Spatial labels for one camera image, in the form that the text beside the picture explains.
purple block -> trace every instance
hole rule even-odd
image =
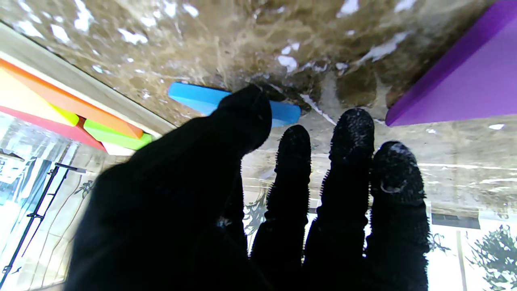
[[[389,126],[517,113],[517,1],[500,1],[386,115]]]

yellow block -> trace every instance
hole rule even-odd
[[[48,103],[3,68],[0,68],[0,106],[69,126],[79,122],[77,115]]]

blue block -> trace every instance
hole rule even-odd
[[[210,115],[217,108],[219,102],[230,94],[230,92],[222,90],[183,83],[173,83],[169,88],[170,98],[204,115]],[[273,113],[272,127],[298,122],[301,114],[298,106],[275,101],[269,103]]]

gloved hand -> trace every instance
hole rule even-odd
[[[242,205],[242,186],[235,188],[242,185],[240,161],[270,130],[269,101],[250,85],[210,116],[190,120],[101,174],[74,238],[65,290],[244,283],[270,289],[246,250],[216,225],[233,191]]]
[[[270,128],[269,102],[251,85],[100,175],[75,236],[65,290],[426,288],[429,225],[416,161],[396,142],[372,161],[373,121],[357,109],[334,130],[303,266],[310,140],[299,125],[280,142],[267,220],[248,259],[240,160]],[[369,181],[374,204],[365,259]]]
[[[251,259],[278,290],[427,290],[429,223],[416,159],[400,142],[372,158],[374,123],[346,111],[334,129],[322,205],[305,249],[310,140],[300,125],[280,140],[275,182]],[[369,186],[372,233],[363,251]]]

green block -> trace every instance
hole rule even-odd
[[[89,119],[84,122],[83,127],[98,141],[109,142],[132,150],[138,150],[153,140],[150,134],[143,134],[139,139],[131,138]]]

